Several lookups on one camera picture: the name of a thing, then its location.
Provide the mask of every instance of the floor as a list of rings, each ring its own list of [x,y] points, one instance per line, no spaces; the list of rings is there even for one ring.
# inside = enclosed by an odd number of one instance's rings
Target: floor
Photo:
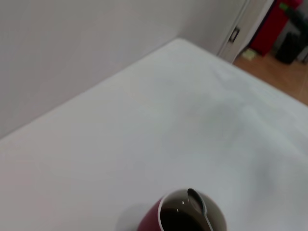
[[[308,64],[285,65],[269,54],[252,61],[239,56],[234,65],[308,105]]]

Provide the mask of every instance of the white table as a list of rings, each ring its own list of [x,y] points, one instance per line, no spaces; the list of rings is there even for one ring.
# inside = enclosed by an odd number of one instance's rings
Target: white table
[[[170,189],[308,230],[308,108],[181,39],[0,142],[1,231],[133,231]]]

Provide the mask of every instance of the white wall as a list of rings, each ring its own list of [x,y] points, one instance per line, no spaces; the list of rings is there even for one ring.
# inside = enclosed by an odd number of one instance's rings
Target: white wall
[[[0,137],[178,35],[217,53],[243,3],[2,0]]]

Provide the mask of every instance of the dark liquid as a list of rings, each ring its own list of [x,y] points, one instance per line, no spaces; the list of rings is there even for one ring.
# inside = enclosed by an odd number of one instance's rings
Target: dark liquid
[[[191,216],[175,209],[162,210],[160,220],[164,231],[203,231]]]

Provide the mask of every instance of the mug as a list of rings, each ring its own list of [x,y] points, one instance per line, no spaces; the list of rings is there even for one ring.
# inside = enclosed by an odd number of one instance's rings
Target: mug
[[[194,189],[166,194],[145,215],[137,231],[227,231],[219,207]]]

